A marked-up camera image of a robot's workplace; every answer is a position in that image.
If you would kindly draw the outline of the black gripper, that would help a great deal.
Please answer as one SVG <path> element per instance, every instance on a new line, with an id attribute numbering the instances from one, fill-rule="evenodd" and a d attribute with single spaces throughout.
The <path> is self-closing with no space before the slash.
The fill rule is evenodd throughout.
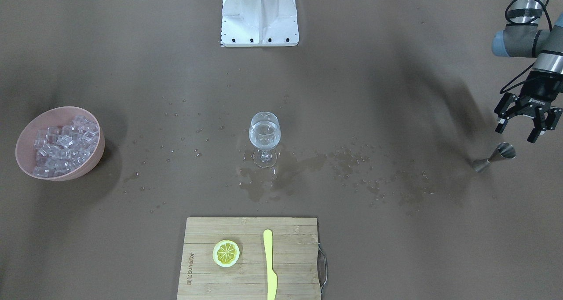
<path id="1" fill-rule="evenodd" d="M 552 103 L 562 93 L 562 75 L 546 71 L 531 71 L 527 79 L 519 82 L 518 98 L 515 94 L 504 93 L 494 108 L 498 116 L 495 131 L 503 133 L 509 120 L 509 107 L 515 103 L 515 114 L 533 119 L 534 128 L 527 141 L 535 143 L 547 130 L 554 130 L 562 116 L 562 108 L 552 108 Z"/>

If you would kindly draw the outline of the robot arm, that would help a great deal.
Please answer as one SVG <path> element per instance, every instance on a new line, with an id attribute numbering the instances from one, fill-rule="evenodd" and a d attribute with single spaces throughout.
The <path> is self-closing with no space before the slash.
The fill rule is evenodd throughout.
<path id="1" fill-rule="evenodd" d="M 562 18 L 551 20 L 549 1 L 512 0 L 505 8 L 505 28 L 495 34 L 491 44 L 497 57 L 534 58 L 522 72 L 525 80 L 516 76 L 501 88 L 494 109 L 497 133 L 504 132 L 511 118 L 531 118 L 534 126 L 529 143 L 554 130 L 562 116 L 562 108 L 552 106 L 563 91 Z"/>

